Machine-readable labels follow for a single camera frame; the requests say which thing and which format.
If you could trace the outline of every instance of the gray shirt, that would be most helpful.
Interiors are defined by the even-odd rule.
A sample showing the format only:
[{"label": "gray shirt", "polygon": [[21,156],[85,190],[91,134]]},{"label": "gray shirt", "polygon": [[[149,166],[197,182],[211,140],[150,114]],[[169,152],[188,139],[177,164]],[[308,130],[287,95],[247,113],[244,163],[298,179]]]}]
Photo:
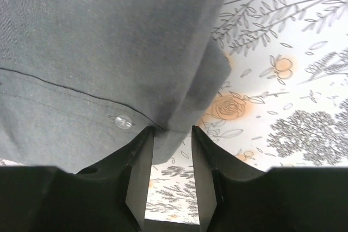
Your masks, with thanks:
[{"label": "gray shirt", "polygon": [[0,0],[0,157],[77,172],[152,125],[168,160],[230,72],[222,1]]}]

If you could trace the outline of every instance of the orange rose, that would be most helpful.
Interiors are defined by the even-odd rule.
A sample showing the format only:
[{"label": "orange rose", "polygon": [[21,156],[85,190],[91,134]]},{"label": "orange rose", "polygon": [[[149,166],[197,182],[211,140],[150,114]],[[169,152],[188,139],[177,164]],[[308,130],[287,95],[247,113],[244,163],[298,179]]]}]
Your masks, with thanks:
[{"label": "orange rose", "polygon": [[211,111],[213,117],[221,120],[235,120],[245,113],[245,101],[234,96],[222,96],[213,101]]}]

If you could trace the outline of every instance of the floral pattern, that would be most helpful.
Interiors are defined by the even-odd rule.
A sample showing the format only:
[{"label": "floral pattern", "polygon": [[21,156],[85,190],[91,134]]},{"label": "floral pattern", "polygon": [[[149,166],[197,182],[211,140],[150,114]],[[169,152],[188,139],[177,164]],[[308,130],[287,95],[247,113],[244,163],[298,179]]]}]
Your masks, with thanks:
[{"label": "floral pattern", "polygon": [[[232,73],[197,125],[262,171],[348,166],[347,23],[348,0],[225,0],[212,37]],[[199,223],[190,135],[152,166],[146,218]]]}]

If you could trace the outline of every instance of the shirt button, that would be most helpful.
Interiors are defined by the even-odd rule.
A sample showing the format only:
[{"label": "shirt button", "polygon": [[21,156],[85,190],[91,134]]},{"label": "shirt button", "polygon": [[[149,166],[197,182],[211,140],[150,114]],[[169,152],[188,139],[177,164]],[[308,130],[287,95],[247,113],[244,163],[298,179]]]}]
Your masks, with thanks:
[{"label": "shirt button", "polygon": [[115,124],[122,130],[127,130],[132,126],[132,119],[126,115],[116,117]]}]

